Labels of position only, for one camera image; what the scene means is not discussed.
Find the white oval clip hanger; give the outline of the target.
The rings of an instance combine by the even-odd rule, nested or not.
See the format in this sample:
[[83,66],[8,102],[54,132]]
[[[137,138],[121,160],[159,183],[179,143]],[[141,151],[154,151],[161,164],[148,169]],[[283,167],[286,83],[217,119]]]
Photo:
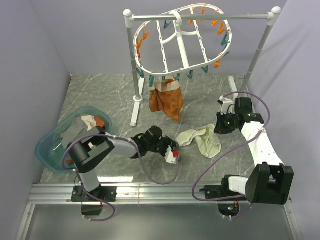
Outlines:
[[[180,7],[175,10],[171,10],[156,16],[131,15],[125,21],[126,26],[132,26],[134,21],[144,20],[144,23],[140,25],[135,34],[128,35],[130,44],[131,63],[134,67],[133,70],[136,71],[136,74],[140,76],[140,78],[142,79],[145,77],[145,74],[148,74],[149,82],[152,83],[156,76],[165,79],[166,76],[172,75],[174,79],[178,81],[180,79],[180,73],[182,72],[188,72],[187,76],[189,79],[191,79],[193,77],[194,69],[202,68],[202,70],[205,73],[207,73],[209,66],[212,64],[214,65],[214,68],[217,69],[221,65],[221,59],[230,53],[229,49],[233,39],[232,29],[227,18],[223,17],[224,15],[224,12],[220,8],[211,4],[202,3]],[[207,57],[206,49],[203,44],[203,38],[201,36],[200,29],[197,23],[203,20],[211,20],[211,25],[213,27],[220,23],[220,26],[217,30],[217,34],[224,34],[224,37],[221,42],[221,46],[223,46],[224,49],[214,59],[209,59]],[[146,31],[145,27],[151,22],[156,22],[157,25],[158,40],[160,42],[162,62],[164,64],[163,73],[157,73],[148,70],[141,63],[140,48],[143,42],[150,35],[150,32]],[[190,65],[183,39],[184,36],[197,37],[203,55],[202,63]],[[183,67],[177,70],[170,71],[165,53],[165,45],[170,43],[174,39],[177,40]]]

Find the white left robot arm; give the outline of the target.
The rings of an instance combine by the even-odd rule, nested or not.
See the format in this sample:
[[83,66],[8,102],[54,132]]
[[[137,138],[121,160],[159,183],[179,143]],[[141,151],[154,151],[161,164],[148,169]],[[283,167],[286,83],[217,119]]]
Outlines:
[[141,160],[147,153],[162,156],[169,164],[177,165],[179,159],[178,143],[158,126],[150,127],[146,132],[125,138],[111,135],[102,127],[92,128],[87,135],[70,142],[64,157],[69,155],[75,164],[75,170],[82,184],[80,195],[83,201],[99,200],[114,202],[116,191],[105,189],[98,180],[96,168],[109,155],[125,156]]

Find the pale yellow underwear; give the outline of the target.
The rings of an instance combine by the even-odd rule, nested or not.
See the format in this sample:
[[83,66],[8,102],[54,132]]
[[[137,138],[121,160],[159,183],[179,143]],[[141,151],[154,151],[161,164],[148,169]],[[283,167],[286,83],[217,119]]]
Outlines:
[[199,152],[208,159],[212,159],[221,152],[222,144],[214,133],[214,124],[208,124],[198,129],[190,129],[180,133],[175,141],[180,147],[189,146],[192,142],[196,142]]

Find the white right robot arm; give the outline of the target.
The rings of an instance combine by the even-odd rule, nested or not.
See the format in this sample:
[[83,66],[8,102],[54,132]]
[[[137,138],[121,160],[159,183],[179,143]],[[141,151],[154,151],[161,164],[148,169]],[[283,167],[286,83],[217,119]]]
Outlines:
[[284,205],[294,178],[291,166],[284,165],[276,154],[261,114],[253,111],[249,97],[234,100],[221,96],[221,110],[216,114],[214,133],[227,135],[239,130],[248,142],[254,170],[249,177],[225,175],[221,185],[209,190],[207,199],[231,200],[244,196],[250,203]]

